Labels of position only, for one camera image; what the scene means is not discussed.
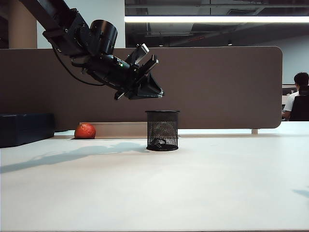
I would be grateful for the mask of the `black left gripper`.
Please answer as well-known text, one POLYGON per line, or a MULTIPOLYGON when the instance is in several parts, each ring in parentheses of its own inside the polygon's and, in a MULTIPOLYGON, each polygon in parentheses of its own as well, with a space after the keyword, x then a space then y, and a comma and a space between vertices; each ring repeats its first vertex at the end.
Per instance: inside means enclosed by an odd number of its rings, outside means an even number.
POLYGON ((125 61, 114 55, 91 57, 84 68, 95 80, 116 90, 115 100, 121 97, 129 100, 162 98, 164 91, 151 75, 151 69, 159 63, 157 56, 151 55, 142 65, 137 63, 148 52, 145 47, 139 47, 125 61))

